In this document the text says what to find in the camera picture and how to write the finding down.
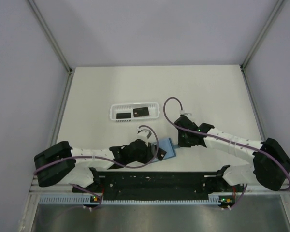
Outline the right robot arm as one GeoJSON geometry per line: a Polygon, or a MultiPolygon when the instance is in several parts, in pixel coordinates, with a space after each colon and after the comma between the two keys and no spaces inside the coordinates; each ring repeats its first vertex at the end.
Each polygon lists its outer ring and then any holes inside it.
{"type": "Polygon", "coordinates": [[[246,161],[238,166],[227,164],[217,171],[216,186],[219,190],[228,191],[235,185],[256,183],[272,191],[282,190],[290,172],[290,158],[277,140],[243,139],[207,123],[198,126],[185,115],[174,124],[178,129],[179,147],[203,146],[246,161]]]}

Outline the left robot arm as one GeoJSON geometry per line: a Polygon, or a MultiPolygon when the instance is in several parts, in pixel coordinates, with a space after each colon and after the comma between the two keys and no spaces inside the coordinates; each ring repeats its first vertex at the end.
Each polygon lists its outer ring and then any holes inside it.
{"type": "Polygon", "coordinates": [[[130,168],[133,162],[142,168],[158,157],[156,145],[137,139],[129,145],[112,146],[102,150],[80,149],[67,141],[48,148],[34,157],[38,185],[42,188],[56,184],[75,184],[96,191],[100,180],[95,171],[130,168]]]}

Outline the black card in basket right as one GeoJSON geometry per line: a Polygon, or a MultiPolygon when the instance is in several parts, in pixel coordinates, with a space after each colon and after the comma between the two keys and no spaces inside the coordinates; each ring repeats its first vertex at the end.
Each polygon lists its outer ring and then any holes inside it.
{"type": "Polygon", "coordinates": [[[145,117],[150,116],[149,108],[148,107],[140,107],[140,108],[134,108],[133,109],[133,117],[145,117]]]}

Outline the right aluminium frame post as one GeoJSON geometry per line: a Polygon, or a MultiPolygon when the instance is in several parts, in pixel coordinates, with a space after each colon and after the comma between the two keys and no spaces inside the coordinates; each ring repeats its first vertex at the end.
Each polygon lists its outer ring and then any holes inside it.
{"type": "Polygon", "coordinates": [[[284,8],[286,4],[286,0],[277,0],[275,3],[274,8],[270,12],[266,22],[264,23],[263,27],[261,28],[258,36],[256,37],[252,47],[250,48],[248,54],[246,55],[244,61],[240,65],[241,71],[244,72],[245,69],[250,64],[251,60],[253,59],[254,55],[258,51],[259,47],[261,46],[262,42],[264,41],[266,35],[268,34],[269,30],[271,29],[272,25],[276,21],[277,17],[279,16],[280,12],[284,8]]]}

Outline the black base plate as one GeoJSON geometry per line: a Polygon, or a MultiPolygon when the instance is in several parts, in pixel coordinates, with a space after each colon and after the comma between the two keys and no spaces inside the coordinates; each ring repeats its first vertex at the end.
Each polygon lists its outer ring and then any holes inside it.
{"type": "Polygon", "coordinates": [[[105,200],[207,200],[214,192],[242,192],[214,172],[99,172],[100,181],[85,189],[105,200]]]}

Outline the aluminium frame post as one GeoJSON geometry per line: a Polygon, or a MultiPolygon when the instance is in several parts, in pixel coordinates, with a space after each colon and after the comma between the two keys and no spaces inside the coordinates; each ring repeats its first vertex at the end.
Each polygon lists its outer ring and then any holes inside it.
{"type": "Polygon", "coordinates": [[[32,11],[34,17],[36,18],[42,32],[44,33],[46,39],[48,40],[50,46],[52,47],[60,63],[62,64],[64,69],[67,71],[67,73],[72,73],[73,69],[70,67],[67,59],[65,58],[59,44],[57,43],[52,31],[50,30],[36,2],[34,0],[26,0],[26,3],[28,7],[30,8],[30,10],[32,11]]]}
{"type": "Polygon", "coordinates": [[[250,64],[251,60],[253,59],[254,55],[258,51],[259,47],[261,46],[262,42],[264,41],[266,35],[268,34],[269,30],[271,29],[272,25],[276,21],[277,17],[279,16],[280,12],[284,8],[286,4],[286,0],[277,0],[275,3],[274,8],[270,12],[266,22],[264,23],[263,27],[261,28],[258,36],[256,37],[252,47],[250,48],[248,54],[246,55],[244,61],[240,65],[241,71],[244,72],[245,69],[250,64]]]}

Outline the black VIP credit card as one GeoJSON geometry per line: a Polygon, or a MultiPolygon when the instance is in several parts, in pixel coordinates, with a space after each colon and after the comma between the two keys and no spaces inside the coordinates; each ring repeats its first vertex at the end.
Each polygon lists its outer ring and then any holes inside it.
{"type": "Polygon", "coordinates": [[[159,148],[158,153],[157,153],[157,159],[162,161],[166,154],[167,154],[167,152],[165,150],[159,148]]]}

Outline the left aluminium frame post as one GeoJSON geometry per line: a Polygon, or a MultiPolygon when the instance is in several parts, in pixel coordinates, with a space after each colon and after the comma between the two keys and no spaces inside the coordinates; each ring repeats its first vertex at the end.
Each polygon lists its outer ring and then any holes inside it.
{"type": "Polygon", "coordinates": [[[48,40],[50,46],[52,47],[60,63],[62,64],[64,69],[67,71],[67,73],[72,73],[73,69],[70,67],[67,59],[65,58],[59,44],[57,43],[52,31],[50,30],[36,2],[34,0],[26,0],[26,3],[28,7],[30,8],[30,10],[32,11],[34,17],[36,18],[42,32],[44,33],[46,39],[48,40]]]}

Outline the black card in basket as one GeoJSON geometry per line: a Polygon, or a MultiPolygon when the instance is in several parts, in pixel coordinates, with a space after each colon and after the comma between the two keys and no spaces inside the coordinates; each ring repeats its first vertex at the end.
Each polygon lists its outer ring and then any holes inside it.
{"type": "Polygon", "coordinates": [[[130,119],[130,118],[131,118],[131,112],[116,114],[116,119],[130,119]]]}
{"type": "Polygon", "coordinates": [[[150,116],[149,108],[148,107],[140,107],[140,108],[134,108],[133,109],[133,117],[145,117],[150,116]]]}

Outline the black card in basket left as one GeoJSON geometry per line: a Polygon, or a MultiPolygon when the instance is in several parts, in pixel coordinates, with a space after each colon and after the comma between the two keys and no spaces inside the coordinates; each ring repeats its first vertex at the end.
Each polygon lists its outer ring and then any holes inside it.
{"type": "Polygon", "coordinates": [[[130,118],[131,118],[131,112],[116,114],[116,119],[130,119],[130,118]]]}

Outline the blue leather card holder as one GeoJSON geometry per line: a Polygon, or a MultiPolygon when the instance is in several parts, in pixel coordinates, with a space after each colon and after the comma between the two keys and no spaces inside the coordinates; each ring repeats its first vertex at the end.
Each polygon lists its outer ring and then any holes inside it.
{"type": "MultiPolygon", "coordinates": [[[[176,146],[173,144],[171,138],[165,138],[165,139],[159,140],[159,148],[167,152],[167,154],[165,155],[162,161],[176,157],[176,151],[175,151],[176,146]]],[[[159,162],[159,161],[160,160],[158,160],[157,158],[153,160],[153,162],[159,162]]]]}

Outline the white plastic basket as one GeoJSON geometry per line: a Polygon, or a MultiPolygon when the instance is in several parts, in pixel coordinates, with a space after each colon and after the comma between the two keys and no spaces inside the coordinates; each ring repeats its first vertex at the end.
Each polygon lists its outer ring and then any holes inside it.
{"type": "Polygon", "coordinates": [[[160,106],[157,102],[137,102],[113,104],[109,117],[115,122],[153,120],[160,116],[160,106]]]}

